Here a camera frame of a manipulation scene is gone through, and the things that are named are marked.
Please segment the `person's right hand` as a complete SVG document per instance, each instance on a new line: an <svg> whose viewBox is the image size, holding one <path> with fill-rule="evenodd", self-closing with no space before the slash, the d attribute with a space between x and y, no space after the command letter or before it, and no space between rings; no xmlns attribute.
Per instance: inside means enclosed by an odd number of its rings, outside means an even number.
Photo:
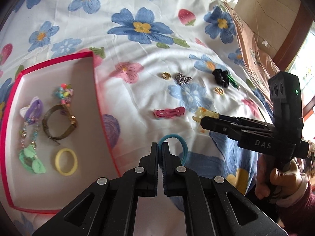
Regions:
<svg viewBox="0 0 315 236"><path fill-rule="evenodd" d="M279 197L284 198L294 195L298 200L305 194L308 187L308 179L303 175L294 160L290 162L288 171L280 171L274 168L271 172L268 172L266 157L261 155L257 162L255 195L259 199L269 197L274 192L267 185L270 182L272 186L280 188Z"/></svg>

